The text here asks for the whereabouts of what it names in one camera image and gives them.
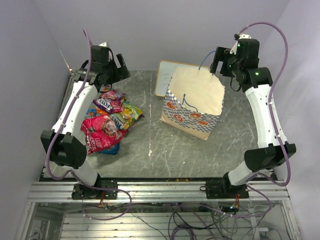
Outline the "purple snack packet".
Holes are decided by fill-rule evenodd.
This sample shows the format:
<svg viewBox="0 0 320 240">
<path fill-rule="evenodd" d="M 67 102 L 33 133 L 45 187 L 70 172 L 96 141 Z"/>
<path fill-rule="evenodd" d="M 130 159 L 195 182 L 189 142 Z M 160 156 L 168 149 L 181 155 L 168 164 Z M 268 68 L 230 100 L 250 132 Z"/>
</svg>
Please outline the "purple snack packet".
<svg viewBox="0 0 320 240">
<path fill-rule="evenodd" d="M 99 109 L 108 114 L 120 113 L 124 111 L 123 102 L 126 100 L 126 94 L 119 90 L 111 89 L 103 92 L 93 103 Z"/>
</svg>

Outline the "orange snack packet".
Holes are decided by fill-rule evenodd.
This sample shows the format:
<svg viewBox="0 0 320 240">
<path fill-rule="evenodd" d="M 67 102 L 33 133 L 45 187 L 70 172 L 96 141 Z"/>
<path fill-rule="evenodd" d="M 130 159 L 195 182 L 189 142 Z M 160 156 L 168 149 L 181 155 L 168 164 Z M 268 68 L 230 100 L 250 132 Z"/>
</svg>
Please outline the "orange snack packet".
<svg viewBox="0 0 320 240">
<path fill-rule="evenodd" d="M 104 110 L 102 110 L 102 109 L 100 109 L 100 108 L 98 108 L 98 107 L 96 107 L 95 110 L 96 110 L 96 113 L 97 113 L 97 114 L 100 114 L 100 115 L 108 115 L 108 113 L 107 113 L 106 111 L 104 111 Z"/>
</svg>

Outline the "brown m&m packet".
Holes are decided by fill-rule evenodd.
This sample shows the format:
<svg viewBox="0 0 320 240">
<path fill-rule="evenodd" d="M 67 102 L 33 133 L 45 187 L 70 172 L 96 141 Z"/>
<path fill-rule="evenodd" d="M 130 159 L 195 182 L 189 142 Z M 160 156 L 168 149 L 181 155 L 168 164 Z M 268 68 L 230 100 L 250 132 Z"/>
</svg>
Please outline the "brown m&m packet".
<svg viewBox="0 0 320 240">
<path fill-rule="evenodd" d="M 85 114 L 85 120 L 87 119 L 92 119 L 95 118 L 97 116 L 97 111 L 96 109 L 92 108 L 92 109 L 88 109 L 86 114 Z"/>
</svg>

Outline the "yellow green snack packet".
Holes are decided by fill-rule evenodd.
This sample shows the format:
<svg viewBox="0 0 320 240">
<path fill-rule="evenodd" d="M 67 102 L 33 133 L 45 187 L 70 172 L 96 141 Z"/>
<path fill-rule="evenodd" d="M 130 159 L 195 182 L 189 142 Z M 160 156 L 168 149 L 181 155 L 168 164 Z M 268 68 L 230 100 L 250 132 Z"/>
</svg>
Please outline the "yellow green snack packet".
<svg viewBox="0 0 320 240">
<path fill-rule="evenodd" d="M 112 113 L 109 117 L 113 120 L 119 130 L 128 130 L 141 117 L 143 112 L 128 101 L 122 103 L 123 111 Z"/>
</svg>

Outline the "blue checkered paper bag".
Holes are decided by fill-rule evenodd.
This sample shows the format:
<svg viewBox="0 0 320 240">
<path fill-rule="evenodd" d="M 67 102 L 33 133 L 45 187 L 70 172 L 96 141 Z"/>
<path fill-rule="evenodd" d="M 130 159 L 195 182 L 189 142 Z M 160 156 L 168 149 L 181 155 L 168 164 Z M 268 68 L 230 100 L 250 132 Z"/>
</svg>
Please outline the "blue checkered paper bag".
<svg viewBox="0 0 320 240">
<path fill-rule="evenodd" d="M 219 122 L 225 86 L 207 67 L 178 66 L 164 95 L 160 120 L 201 140 Z"/>
</svg>

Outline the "red snack packet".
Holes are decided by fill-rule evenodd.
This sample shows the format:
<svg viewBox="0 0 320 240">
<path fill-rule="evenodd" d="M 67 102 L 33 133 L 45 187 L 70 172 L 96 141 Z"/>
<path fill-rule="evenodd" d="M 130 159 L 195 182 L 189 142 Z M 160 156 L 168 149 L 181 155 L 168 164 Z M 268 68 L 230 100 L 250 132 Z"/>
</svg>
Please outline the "red snack packet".
<svg viewBox="0 0 320 240">
<path fill-rule="evenodd" d="M 85 135 L 88 155 L 99 153 L 99 151 L 120 143 L 127 133 L 126 130 L 118 129 L 108 115 L 85 119 L 82 122 L 81 131 Z"/>
</svg>

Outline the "blue candy packet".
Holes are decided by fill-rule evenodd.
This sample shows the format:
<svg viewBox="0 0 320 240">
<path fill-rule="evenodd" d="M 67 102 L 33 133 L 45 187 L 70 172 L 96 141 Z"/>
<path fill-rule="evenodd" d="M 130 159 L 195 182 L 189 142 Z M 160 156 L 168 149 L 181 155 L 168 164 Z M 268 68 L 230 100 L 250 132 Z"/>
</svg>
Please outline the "blue candy packet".
<svg viewBox="0 0 320 240">
<path fill-rule="evenodd" d="M 105 155 L 116 155 L 119 152 L 120 149 L 120 143 L 117 143 L 115 145 L 112 145 L 110 148 L 106 148 L 104 150 L 99 151 L 100 154 Z"/>
</svg>

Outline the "small red candy packet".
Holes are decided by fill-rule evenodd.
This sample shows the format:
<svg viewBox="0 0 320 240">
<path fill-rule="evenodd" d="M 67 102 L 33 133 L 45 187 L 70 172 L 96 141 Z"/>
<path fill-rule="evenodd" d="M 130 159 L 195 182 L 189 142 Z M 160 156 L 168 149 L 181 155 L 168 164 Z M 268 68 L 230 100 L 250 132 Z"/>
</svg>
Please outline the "small red candy packet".
<svg viewBox="0 0 320 240">
<path fill-rule="evenodd" d="M 107 92 L 109 92 L 111 89 L 112 89 L 112 85 L 111 85 L 111 84 L 108 84 L 108 85 L 103 86 L 103 87 L 99 90 L 99 92 L 100 92 L 100 93 L 107 93 Z"/>
</svg>

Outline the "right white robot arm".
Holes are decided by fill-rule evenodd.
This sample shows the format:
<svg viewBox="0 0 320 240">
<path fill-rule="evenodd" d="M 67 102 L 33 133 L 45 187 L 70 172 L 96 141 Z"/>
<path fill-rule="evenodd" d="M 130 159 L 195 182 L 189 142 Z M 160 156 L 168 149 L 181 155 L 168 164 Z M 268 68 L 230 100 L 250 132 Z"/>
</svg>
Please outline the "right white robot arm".
<svg viewBox="0 0 320 240">
<path fill-rule="evenodd" d="M 273 100 L 274 86 L 270 70 L 259 66 L 258 40 L 242 34 L 232 48 L 217 47 L 210 73 L 215 74 L 222 63 L 220 74 L 239 83 L 239 90 L 245 93 L 253 113 L 257 129 L 256 149 L 244 153 L 244 161 L 227 174 L 226 182 L 220 186 L 226 198 L 238 192 L 243 185 L 262 170 L 281 166 L 296 153 L 296 146 L 288 143 L 283 133 Z"/>
</svg>

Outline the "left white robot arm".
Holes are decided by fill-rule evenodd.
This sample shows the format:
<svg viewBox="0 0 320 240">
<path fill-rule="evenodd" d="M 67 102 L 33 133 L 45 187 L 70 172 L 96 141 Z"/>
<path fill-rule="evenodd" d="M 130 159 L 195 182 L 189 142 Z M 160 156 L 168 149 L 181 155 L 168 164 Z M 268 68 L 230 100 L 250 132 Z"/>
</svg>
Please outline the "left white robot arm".
<svg viewBox="0 0 320 240">
<path fill-rule="evenodd" d="M 122 54 L 114 55 L 107 42 L 90 46 L 89 59 L 70 74 L 72 92 L 60 117 L 51 130 L 41 133 L 47 173 L 56 181 L 72 174 L 77 180 L 71 194 L 74 200 L 97 199 L 114 191 L 102 187 L 101 176 L 87 161 L 87 148 L 79 136 L 87 110 L 101 87 L 130 75 Z"/>
</svg>

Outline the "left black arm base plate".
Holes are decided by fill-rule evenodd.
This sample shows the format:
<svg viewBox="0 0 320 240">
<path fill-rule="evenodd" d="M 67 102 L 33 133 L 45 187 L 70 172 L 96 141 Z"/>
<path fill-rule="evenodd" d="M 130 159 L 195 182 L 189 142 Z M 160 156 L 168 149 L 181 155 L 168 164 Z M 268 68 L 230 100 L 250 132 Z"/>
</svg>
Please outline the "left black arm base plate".
<svg viewBox="0 0 320 240">
<path fill-rule="evenodd" d="M 91 187 L 87 187 L 83 184 L 76 183 L 73 186 L 71 192 L 72 200 L 98 200 L 98 199 L 107 199 L 107 200 L 115 200 L 117 198 L 117 191 L 115 189 L 118 188 L 118 185 L 111 181 L 102 181 L 99 184 L 101 188 L 107 188 L 107 190 L 98 190 L 93 189 Z"/>
</svg>

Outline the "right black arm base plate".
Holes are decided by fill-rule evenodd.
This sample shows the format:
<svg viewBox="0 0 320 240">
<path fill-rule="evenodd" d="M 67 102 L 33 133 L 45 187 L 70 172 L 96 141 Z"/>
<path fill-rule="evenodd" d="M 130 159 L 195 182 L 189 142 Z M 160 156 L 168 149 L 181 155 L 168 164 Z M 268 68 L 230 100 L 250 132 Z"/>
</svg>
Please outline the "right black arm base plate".
<svg viewBox="0 0 320 240">
<path fill-rule="evenodd" d="M 243 184 L 240 186 L 223 185 L 222 183 L 206 182 L 199 187 L 204 192 L 207 199 L 248 199 L 249 193 L 247 187 Z"/>
</svg>

